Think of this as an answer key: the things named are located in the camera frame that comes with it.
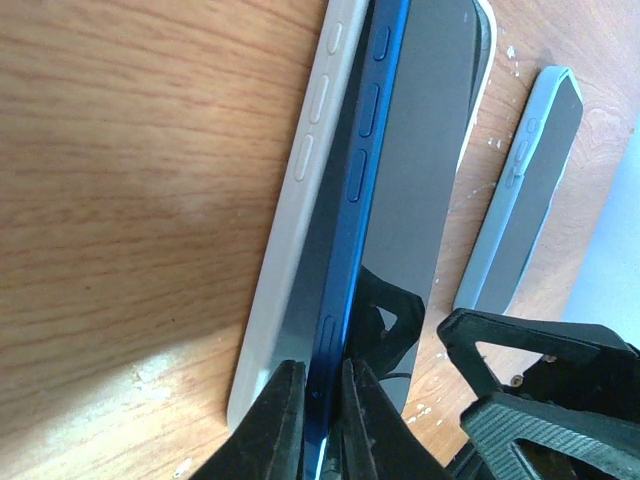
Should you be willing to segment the light blue phone case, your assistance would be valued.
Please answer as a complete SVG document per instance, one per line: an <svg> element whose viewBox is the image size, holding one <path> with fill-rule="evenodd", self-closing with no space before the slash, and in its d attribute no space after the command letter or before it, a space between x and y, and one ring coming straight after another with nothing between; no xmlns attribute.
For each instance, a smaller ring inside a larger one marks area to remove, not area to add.
<svg viewBox="0 0 640 480"><path fill-rule="evenodd" d="M582 94L571 68L567 66L548 66L540 71L513 136L504 167L497 181L491 202L459 284L453 301L453 307L455 309L466 308L477 310L475 308L477 300L483 289L485 279L493 263L506 225L510 219L512 209L519 196L520 189L524 182L525 172L541 139L542 131L560 84L565 78L569 78L572 81L583 105ZM521 281L528 269L529 262Z"/></svg>

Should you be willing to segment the white phone case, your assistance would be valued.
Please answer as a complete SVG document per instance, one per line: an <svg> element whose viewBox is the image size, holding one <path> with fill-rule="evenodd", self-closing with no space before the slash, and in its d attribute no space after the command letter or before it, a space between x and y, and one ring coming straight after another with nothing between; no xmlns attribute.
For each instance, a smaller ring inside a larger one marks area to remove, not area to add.
<svg viewBox="0 0 640 480"><path fill-rule="evenodd" d="M296 133L237 363L227 422L239 426L278 364L309 358L311 315L319 303L341 187L358 75L373 5L327 5ZM411 83L405 100L425 101L409 129L432 139L438 154L419 158L427 172L421 249L423 278L434 274L448 202L495 54L496 20L486 1L415 1L411 5Z"/></svg>

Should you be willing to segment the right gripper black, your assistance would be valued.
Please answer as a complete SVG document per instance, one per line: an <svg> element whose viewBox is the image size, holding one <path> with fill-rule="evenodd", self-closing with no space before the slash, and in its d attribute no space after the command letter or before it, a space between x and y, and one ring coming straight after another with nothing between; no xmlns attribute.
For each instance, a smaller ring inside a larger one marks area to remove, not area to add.
<svg viewBox="0 0 640 480"><path fill-rule="evenodd" d="M639 350L613 330L458 308L437 335L478 396L461 415L469 439L454 478L639 477ZM508 386L479 342L543 357Z"/></svg>

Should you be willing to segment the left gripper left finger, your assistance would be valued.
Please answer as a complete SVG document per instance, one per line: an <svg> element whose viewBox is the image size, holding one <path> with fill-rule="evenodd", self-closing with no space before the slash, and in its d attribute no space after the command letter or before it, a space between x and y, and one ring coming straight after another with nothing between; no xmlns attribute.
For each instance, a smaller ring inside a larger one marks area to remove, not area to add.
<svg viewBox="0 0 640 480"><path fill-rule="evenodd" d="M229 439L191 477L302 478L305 379L302 362L281 362Z"/></svg>

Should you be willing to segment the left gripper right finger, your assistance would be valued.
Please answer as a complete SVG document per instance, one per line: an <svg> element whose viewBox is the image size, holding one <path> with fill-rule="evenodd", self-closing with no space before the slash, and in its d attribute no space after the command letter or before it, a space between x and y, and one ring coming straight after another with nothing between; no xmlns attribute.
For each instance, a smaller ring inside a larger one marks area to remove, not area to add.
<svg viewBox="0 0 640 480"><path fill-rule="evenodd" d="M443 479L445 469L414 437L369 365L342 364L340 424L348 479Z"/></svg>

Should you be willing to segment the black smartphone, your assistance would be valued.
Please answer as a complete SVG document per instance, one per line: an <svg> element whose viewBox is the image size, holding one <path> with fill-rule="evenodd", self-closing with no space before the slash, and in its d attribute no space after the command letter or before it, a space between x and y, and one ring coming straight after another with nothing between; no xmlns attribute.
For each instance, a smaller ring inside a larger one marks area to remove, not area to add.
<svg viewBox="0 0 640 480"><path fill-rule="evenodd" d="M553 195L569 157L583 113L574 84L560 84L541 139L525 172L493 263L475 308L503 314L524 275Z"/></svg>

